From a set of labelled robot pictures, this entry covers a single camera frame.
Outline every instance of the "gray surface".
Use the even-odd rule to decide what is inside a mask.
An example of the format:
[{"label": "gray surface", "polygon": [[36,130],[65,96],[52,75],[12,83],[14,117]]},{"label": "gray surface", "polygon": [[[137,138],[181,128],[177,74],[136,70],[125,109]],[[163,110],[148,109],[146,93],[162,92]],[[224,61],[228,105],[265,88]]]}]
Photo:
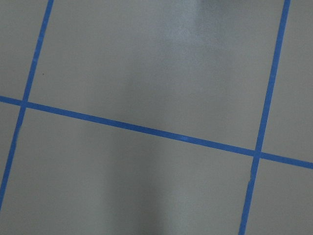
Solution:
[{"label": "gray surface", "polygon": [[0,95],[22,98],[45,6],[45,0],[0,1]]},{"label": "gray surface", "polygon": [[19,109],[18,106],[0,103],[0,180],[5,169]]},{"label": "gray surface", "polygon": [[313,162],[313,1],[291,2],[263,151]]},{"label": "gray surface", "polygon": [[55,1],[30,100],[254,149],[282,5]]},{"label": "gray surface", "polygon": [[233,235],[252,158],[27,110],[3,235]]},{"label": "gray surface", "polygon": [[246,235],[309,235],[313,171],[261,160]]}]

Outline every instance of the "blue line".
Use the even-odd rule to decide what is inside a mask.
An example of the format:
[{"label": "blue line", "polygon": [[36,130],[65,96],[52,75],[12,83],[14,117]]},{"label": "blue line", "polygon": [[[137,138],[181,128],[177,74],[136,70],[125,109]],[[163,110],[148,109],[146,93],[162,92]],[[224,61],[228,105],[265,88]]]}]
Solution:
[{"label": "blue line", "polygon": [[279,162],[279,163],[285,163],[289,165],[313,169],[313,163],[302,161],[302,160],[297,160],[293,158],[281,157],[281,156],[270,154],[270,153],[261,153],[261,158],[270,160],[270,161]]},{"label": "blue line", "polygon": [[287,23],[287,16],[288,16],[288,11],[289,11],[290,1],[291,0],[285,0],[283,11],[282,11],[282,16],[281,16],[280,23],[279,23],[279,29],[278,29],[277,39],[276,39],[272,67],[270,70],[270,75],[269,75],[269,80],[268,80],[268,88],[267,88],[267,92],[265,96],[262,117],[261,117],[261,122],[260,122],[260,127],[259,127],[259,133],[258,133],[257,142],[255,146],[255,156],[253,157],[253,162],[251,166],[251,177],[250,177],[250,181],[248,183],[247,190],[246,190],[245,204],[244,204],[244,209],[242,213],[238,235],[245,235],[245,232],[246,232],[246,225],[247,225],[249,212],[250,212],[250,206],[252,202],[254,184],[255,184],[255,180],[256,180],[256,176],[258,172],[258,166],[259,166],[259,161],[260,161],[260,156],[261,156],[261,151],[262,151],[262,146],[263,146],[263,141],[264,141],[265,130],[266,130],[267,122],[268,122],[268,114],[269,114],[271,99],[273,95],[275,79],[277,75],[277,69],[278,69],[278,64],[279,64],[280,52],[281,52],[281,48],[283,44],[283,38],[284,38],[284,32],[285,32],[286,23]]},{"label": "blue line", "polygon": [[5,97],[2,95],[0,95],[0,102],[7,103],[7,104],[14,104],[18,106],[21,106],[22,104],[22,101],[19,99],[13,99],[13,98]]},{"label": "blue line", "polygon": [[[1,183],[1,187],[0,187],[0,211],[2,208],[5,190],[6,190],[6,186],[7,186],[8,180],[9,180],[9,176],[10,176],[10,171],[11,171],[11,167],[12,167],[12,162],[13,162],[13,158],[14,158],[14,153],[15,153],[15,149],[16,149],[16,145],[17,145],[19,132],[20,132],[20,129],[21,129],[21,126],[23,123],[23,119],[24,119],[24,115],[25,115],[25,111],[26,111],[25,105],[28,101],[30,89],[31,89],[31,86],[32,86],[32,83],[34,80],[35,70],[36,70],[38,59],[39,59],[40,51],[41,51],[41,48],[43,45],[43,41],[44,41],[44,37],[45,37],[45,30],[47,28],[47,24],[49,21],[49,16],[51,13],[52,5],[53,5],[53,0],[49,0],[47,3],[44,19],[42,22],[39,36],[38,36],[33,60],[32,60],[31,66],[30,66],[30,71],[29,71],[28,79],[27,79],[26,86],[25,86],[23,100],[20,104],[21,108],[20,108],[18,120],[17,120],[16,126],[15,126],[15,130],[14,130],[14,134],[13,134],[13,138],[12,138],[12,142],[11,142],[11,146],[10,146],[10,151],[9,151],[9,155],[8,155],[8,158],[6,161],[5,170],[4,170],[4,174],[3,174],[3,178],[2,178],[2,183]],[[17,104],[16,100],[14,100],[14,99],[3,99],[3,97],[2,97],[2,100],[14,102]]]},{"label": "blue line", "polygon": [[175,134],[167,131],[160,131],[157,129],[149,128],[149,127],[144,127],[144,126],[139,126],[139,125],[134,125],[134,124],[129,124],[126,122],[121,122],[121,121],[115,121],[107,118],[102,118],[102,117],[96,117],[96,116],[91,116],[87,114],[82,114],[82,113],[77,113],[69,110],[64,110],[64,109],[59,109],[59,108],[54,108],[50,106],[45,106],[41,104],[36,104],[36,103],[27,103],[27,108],[30,109],[36,109],[48,113],[53,113],[53,114],[58,114],[66,117],[73,117],[81,120],[86,120],[86,121],[91,121],[91,122],[96,122],[104,125],[109,125],[109,126],[114,126],[114,127],[119,127],[127,130],[132,130],[136,132],[141,132],[149,135],[154,135],[154,136],[160,136],[172,140],[177,140],[177,141],[182,141],[182,142],[187,142],[187,143],[192,143],[192,144],[197,144],[197,145],[202,145],[206,147],[211,147],[211,148],[216,148],[228,152],[233,152],[233,153],[239,153],[239,154],[244,154],[248,156],[253,156],[254,151],[246,148],[240,148],[240,147],[235,147],[232,145],[228,144],[223,144],[223,143],[217,143],[213,141],[206,141],[202,139],[198,139],[195,137],[190,137],[190,136],[184,136],[180,134]]}]

